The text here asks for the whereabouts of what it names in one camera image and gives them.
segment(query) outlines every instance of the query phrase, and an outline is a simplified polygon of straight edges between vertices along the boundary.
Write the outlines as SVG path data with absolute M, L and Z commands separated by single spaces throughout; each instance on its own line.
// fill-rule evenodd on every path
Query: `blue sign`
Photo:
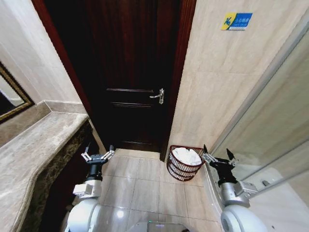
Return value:
M 252 17 L 252 13 L 227 13 L 222 30 L 245 30 Z

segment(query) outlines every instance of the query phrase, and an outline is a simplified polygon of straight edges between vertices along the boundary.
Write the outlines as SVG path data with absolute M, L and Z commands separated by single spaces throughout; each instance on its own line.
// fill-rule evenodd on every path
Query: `door panel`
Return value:
M 182 1 L 44 2 L 105 147 L 160 152 L 168 107 L 175 107 L 168 102 Z M 162 105 L 149 98 L 160 88 Z

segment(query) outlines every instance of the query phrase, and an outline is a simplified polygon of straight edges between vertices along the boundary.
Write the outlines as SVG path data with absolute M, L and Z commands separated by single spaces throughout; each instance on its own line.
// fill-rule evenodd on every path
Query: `door frame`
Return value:
M 185 56 L 187 53 L 191 26 L 193 21 L 193 16 L 196 7 L 197 0 L 180 0 L 181 7 L 179 12 L 179 30 L 177 33 L 177 45 L 175 52 L 175 61 L 173 65 L 173 74 L 171 81 L 171 89 L 170 89 L 170 97 L 168 99 L 168 112 L 167 112 L 167 120 L 165 122 L 165 130 L 163 131 L 161 152 L 160 152 L 160 160 L 165 161 L 168 144 L 169 144 L 169 136 L 173 123 L 175 107 L 178 97 L 178 91 L 180 87 L 180 82 L 183 74 L 183 66 L 185 61 Z M 47 11 L 45 3 L 43 0 L 32 0 L 32 4 L 37 11 L 47 34 L 49 35 L 50 40 L 52 41 L 60 60 L 63 63 L 64 68 L 66 69 L 89 117 L 92 117 L 93 110 L 91 109 L 91 105 L 88 101 L 88 98 L 83 90 L 83 87 L 77 77 L 77 74 L 73 68 L 73 65 L 70 62 L 67 51 L 61 41 L 61 38 L 55 28 L 52 19 Z

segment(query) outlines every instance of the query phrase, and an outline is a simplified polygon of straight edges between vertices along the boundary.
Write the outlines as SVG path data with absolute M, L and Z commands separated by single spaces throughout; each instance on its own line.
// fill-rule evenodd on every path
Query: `gold mirror frame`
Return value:
M 22 111 L 26 110 L 27 108 L 34 105 L 32 99 L 29 97 L 29 95 L 22 89 L 22 87 L 15 81 L 13 76 L 10 74 L 10 72 L 5 68 L 5 66 L 0 61 L 0 73 L 1 76 L 6 80 L 6 82 L 11 86 L 12 89 L 15 90 L 15 92 L 21 97 L 21 99 L 24 101 L 23 104 L 17 106 L 13 110 L 3 114 L 0 116 L 0 123 L 12 118 L 13 116 L 21 113 Z

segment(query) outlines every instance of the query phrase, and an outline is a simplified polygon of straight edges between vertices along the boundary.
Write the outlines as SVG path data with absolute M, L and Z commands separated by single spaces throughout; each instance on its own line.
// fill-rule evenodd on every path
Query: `door threshold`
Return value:
M 127 156 L 127 157 L 137 157 L 137 158 L 145 158 L 145 159 L 153 159 L 159 160 L 160 153 L 153 151 L 139 151 L 139 150 L 129 150 L 117 148 L 115 155 L 117 156 Z

